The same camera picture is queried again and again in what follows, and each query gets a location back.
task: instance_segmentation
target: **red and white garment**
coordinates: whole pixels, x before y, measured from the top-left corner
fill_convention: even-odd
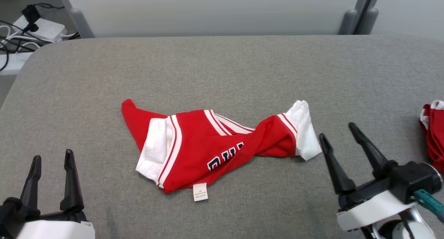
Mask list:
[[[434,168],[444,172],[444,101],[424,105],[419,124],[427,140],[426,155]]]
[[[309,160],[321,152],[306,101],[255,129],[213,110],[165,116],[138,109],[131,100],[122,103],[122,114],[141,151],[136,171],[165,193],[211,184],[254,155]]]

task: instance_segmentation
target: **red stripe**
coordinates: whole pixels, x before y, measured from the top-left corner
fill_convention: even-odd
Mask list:
[[[220,128],[220,129],[221,129],[226,135],[228,135],[227,132],[225,132],[225,130],[224,130],[225,127],[222,127],[222,126],[219,124],[219,120],[217,120],[217,119],[214,117],[212,111],[210,111],[210,114],[211,114],[211,117],[213,117],[214,121],[216,122],[217,126],[219,126],[219,128]]]
[[[296,128],[293,126],[293,124],[290,122],[290,120],[287,119],[287,116],[285,115],[285,113],[282,113],[282,117],[284,117],[284,119],[287,120],[287,122],[291,125],[291,127],[293,127],[293,129],[296,131],[296,134],[297,134],[298,130],[296,130]]]
[[[242,129],[247,130],[247,131],[254,131],[254,130],[248,129],[247,127],[240,126],[240,125],[238,125],[238,124],[232,122],[231,120],[229,120],[229,119],[227,119],[227,118],[225,118],[225,117],[222,117],[222,116],[220,116],[220,115],[217,115],[217,116],[218,116],[219,118],[225,119],[226,121],[232,123],[233,125],[235,125],[235,126],[237,126],[237,127],[239,127],[239,128],[242,128]]]
[[[165,171],[165,168],[168,165],[168,162],[170,161],[171,154],[173,154],[174,146],[176,145],[176,138],[177,138],[176,126],[174,125],[174,122],[173,122],[173,119],[171,118],[171,116],[170,116],[170,120],[171,120],[171,123],[173,124],[173,128],[174,128],[174,142],[173,142],[173,147],[171,148],[170,155],[168,155],[168,160],[166,160],[167,162],[165,164],[165,167],[162,169],[162,172],[159,175],[159,179],[157,179],[157,182],[158,182],[157,186],[160,185],[160,178],[162,177],[162,174]]]

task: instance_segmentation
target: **striped trim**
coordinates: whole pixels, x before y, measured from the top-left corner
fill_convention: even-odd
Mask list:
[[[235,133],[248,134],[248,133],[254,132],[254,129],[252,129],[252,128],[242,126],[239,123],[234,122],[233,120],[226,118],[222,115],[219,115],[219,114],[215,114],[215,115],[216,115],[216,119],[218,121],[225,124],[228,128],[233,130]]]
[[[231,135],[231,133],[228,132],[228,130],[225,127],[223,127],[222,124],[220,124],[220,122],[216,122],[217,120],[213,117],[211,110],[204,110],[204,113],[210,124],[219,133],[219,135],[221,136]]]
[[[163,188],[163,184],[165,183],[168,174],[170,174],[171,168],[173,167],[177,155],[179,154],[180,146],[182,145],[182,130],[180,129],[176,115],[170,116],[170,120],[174,129],[174,142],[170,146],[168,159],[165,160],[165,165],[163,166],[163,170],[159,175],[159,183],[157,184],[157,186],[159,186],[160,188]]]
[[[284,123],[284,125],[290,129],[290,131],[293,133],[294,139],[296,141],[296,139],[298,137],[298,131],[296,130],[296,128],[294,128],[294,126],[290,122],[290,120],[288,120],[287,115],[285,113],[282,113],[282,114],[278,114],[276,116],[279,117],[279,119],[281,119],[282,123]]]

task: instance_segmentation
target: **teal connector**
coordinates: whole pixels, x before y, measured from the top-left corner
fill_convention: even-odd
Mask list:
[[[430,210],[442,223],[444,223],[444,205],[427,191],[418,190],[415,192],[415,201],[424,208]]]

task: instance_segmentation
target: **gray tabletop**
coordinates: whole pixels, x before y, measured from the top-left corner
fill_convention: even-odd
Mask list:
[[[422,106],[444,99],[444,43],[395,36],[93,39],[33,54],[0,110],[0,200],[19,196],[41,155],[39,208],[63,198],[63,157],[76,156],[96,237],[363,238],[340,230],[324,158],[258,158],[208,187],[165,195],[135,171],[139,152],[120,112],[131,98],[162,114],[214,109],[249,127],[306,100],[357,184],[371,167],[347,123],[399,163],[424,161]],[[436,195],[444,201],[444,191]],[[437,238],[444,227],[421,209]]]

